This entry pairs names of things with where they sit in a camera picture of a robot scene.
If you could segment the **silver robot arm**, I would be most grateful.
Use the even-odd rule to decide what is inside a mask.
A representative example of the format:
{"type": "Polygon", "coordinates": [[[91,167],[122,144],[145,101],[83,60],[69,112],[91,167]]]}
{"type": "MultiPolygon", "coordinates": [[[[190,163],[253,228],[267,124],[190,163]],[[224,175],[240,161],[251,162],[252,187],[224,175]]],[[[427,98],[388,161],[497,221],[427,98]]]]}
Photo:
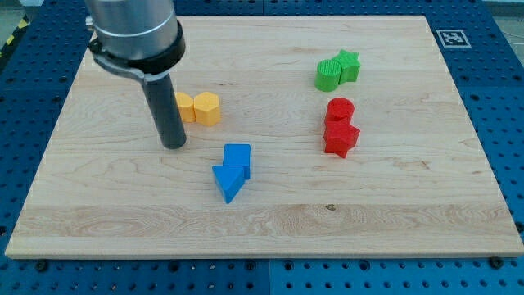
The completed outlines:
{"type": "Polygon", "coordinates": [[[104,70],[148,80],[166,73],[185,53],[183,28],[172,0],[86,0],[88,45],[104,70]]]}

